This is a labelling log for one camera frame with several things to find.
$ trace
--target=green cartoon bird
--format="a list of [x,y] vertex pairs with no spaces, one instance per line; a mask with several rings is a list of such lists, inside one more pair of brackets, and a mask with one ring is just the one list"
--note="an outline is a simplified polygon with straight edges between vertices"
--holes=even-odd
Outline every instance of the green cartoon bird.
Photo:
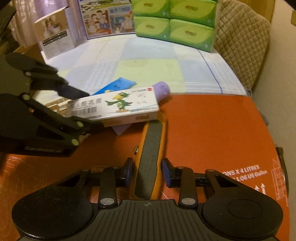
[[107,100],[105,100],[105,101],[107,102],[108,106],[117,104],[117,107],[119,110],[117,110],[116,112],[125,112],[125,111],[129,111],[126,109],[126,106],[130,106],[132,104],[132,102],[126,102],[125,100],[123,100],[123,98],[129,97],[129,95],[130,94],[121,92],[118,95],[113,97],[113,100],[117,100],[117,101],[113,101],[113,102],[110,102]]

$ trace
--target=blue line on tablecloth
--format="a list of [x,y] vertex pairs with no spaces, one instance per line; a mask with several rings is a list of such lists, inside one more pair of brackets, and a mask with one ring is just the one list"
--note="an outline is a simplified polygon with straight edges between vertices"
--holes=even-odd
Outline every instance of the blue line on tablecloth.
[[223,90],[219,84],[219,81],[216,79],[216,76],[214,75],[213,71],[211,70],[211,67],[209,66],[209,64],[207,63],[207,61],[205,60],[204,56],[202,55],[202,53],[200,52],[200,50],[198,49],[198,52],[200,53],[200,55],[202,56],[202,58],[204,59],[204,61],[206,62],[207,66],[209,67],[209,70],[211,71],[214,79],[216,80],[217,84],[219,85],[220,89],[221,89],[221,94],[223,94]]

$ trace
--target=blue packet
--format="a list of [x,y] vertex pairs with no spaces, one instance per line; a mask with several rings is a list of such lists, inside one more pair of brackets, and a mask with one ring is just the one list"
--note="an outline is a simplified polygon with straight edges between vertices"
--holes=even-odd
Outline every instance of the blue packet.
[[131,81],[131,80],[126,80],[124,78],[119,78],[112,83],[108,84],[104,88],[100,89],[98,92],[94,93],[93,95],[98,95],[98,94],[104,94],[108,92],[113,92],[113,91],[119,91],[119,90],[126,90],[134,86],[136,82]]

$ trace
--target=quilted beige fabric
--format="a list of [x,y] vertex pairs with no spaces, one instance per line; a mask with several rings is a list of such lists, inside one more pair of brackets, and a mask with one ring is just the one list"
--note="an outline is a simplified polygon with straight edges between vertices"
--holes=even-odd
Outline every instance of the quilted beige fabric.
[[248,89],[254,85],[269,41],[270,23],[249,6],[222,0],[214,48]]

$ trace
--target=pink curtain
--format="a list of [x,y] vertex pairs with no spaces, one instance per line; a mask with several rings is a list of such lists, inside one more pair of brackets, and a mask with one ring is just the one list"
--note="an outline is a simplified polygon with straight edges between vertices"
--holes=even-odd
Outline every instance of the pink curtain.
[[17,9],[17,13],[10,23],[10,28],[14,38],[24,47],[36,43],[33,23],[65,6],[72,9],[79,37],[85,36],[77,0],[12,0],[11,5]]

